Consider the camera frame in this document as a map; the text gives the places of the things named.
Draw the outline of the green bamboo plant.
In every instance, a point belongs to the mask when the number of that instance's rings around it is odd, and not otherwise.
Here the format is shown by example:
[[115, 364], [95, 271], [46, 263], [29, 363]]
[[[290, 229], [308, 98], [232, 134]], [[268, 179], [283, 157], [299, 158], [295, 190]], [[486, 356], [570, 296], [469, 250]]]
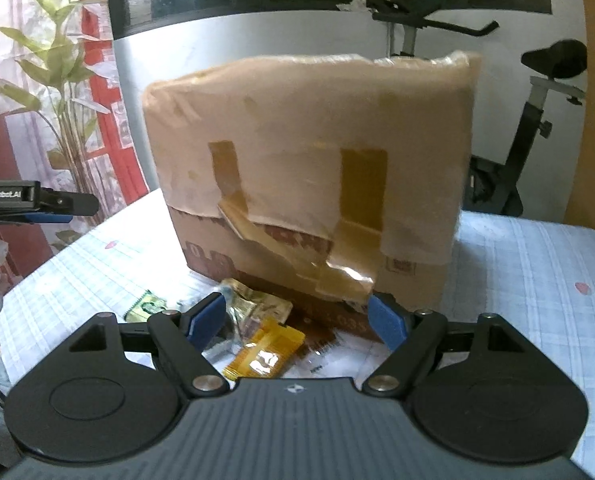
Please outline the green bamboo plant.
[[100, 201], [92, 217], [44, 228], [57, 252], [122, 203], [101, 131], [113, 113], [92, 91], [101, 78], [87, 10], [84, 0], [0, 0], [0, 96], [12, 108], [6, 124], [20, 174]]

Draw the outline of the yellow candy pack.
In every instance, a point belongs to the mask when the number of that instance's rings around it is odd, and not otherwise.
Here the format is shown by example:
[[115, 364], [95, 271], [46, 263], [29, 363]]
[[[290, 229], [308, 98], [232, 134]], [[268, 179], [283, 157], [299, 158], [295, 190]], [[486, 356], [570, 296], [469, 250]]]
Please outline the yellow candy pack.
[[222, 374], [232, 382], [240, 378], [275, 378], [304, 341], [305, 334], [300, 330], [265, 318]]

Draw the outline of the red white curtain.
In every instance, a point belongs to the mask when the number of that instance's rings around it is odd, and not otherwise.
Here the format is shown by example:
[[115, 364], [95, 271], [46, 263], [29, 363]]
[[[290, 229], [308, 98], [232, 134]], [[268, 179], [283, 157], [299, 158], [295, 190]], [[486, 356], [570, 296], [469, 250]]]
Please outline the red white curtain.
[[60, 226], [0, 226], [0, 289], [148, 192], [119, 88], [108, 0], [0, 0], [0, 180], [91, 193]]

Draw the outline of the cardboard box with plastic liner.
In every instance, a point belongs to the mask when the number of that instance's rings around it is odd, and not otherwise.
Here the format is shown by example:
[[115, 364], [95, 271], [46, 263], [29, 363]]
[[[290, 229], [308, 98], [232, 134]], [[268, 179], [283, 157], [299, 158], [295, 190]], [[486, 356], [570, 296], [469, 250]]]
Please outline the cardboard box with plastic liner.
[[258, 56], [145, 88], [186, 263], [345, 326], [375, 292], [436, 309], [482, 59]]

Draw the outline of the gold snack pack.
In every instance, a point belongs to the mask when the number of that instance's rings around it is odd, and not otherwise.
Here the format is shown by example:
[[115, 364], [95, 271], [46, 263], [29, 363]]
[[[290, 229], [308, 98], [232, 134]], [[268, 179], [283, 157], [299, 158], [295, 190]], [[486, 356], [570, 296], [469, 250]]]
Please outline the gold snack pack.
[[240, 344], [249, 341], [266, 318], [283, 324], [293, 309], [291, 301], [250, 289], [234, 278], [221, 281], [217, 290], [226, 300], [234, 339]]

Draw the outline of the green wafer pack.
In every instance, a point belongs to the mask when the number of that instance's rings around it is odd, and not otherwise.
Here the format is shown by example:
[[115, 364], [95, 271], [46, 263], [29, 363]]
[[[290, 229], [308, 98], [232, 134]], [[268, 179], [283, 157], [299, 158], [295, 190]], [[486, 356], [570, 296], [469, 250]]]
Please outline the green wafer pack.
[[166, 300], [147, 290], [125, 313], [124, 320], [127, 323], [142, 323], [148, 321], [150, 316], [166, 310]]

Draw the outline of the plaid tablecloth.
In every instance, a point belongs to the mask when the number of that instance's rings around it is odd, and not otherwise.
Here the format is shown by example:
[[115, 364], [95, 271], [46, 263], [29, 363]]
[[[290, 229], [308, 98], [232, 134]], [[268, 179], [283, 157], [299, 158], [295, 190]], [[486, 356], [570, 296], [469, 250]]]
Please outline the plaid tablecloth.
[[[124, 315], [146, 292], [177, 306], [211, 287], [186, 266], [163, 195], [152, 192], [4, 296], [0, 389], [96, 312]], [[466, 212], [439, 309], [460, 322], [502, 315], [573, 378], [589, 402], [574, 457], [595, 477], [595, 231]]]

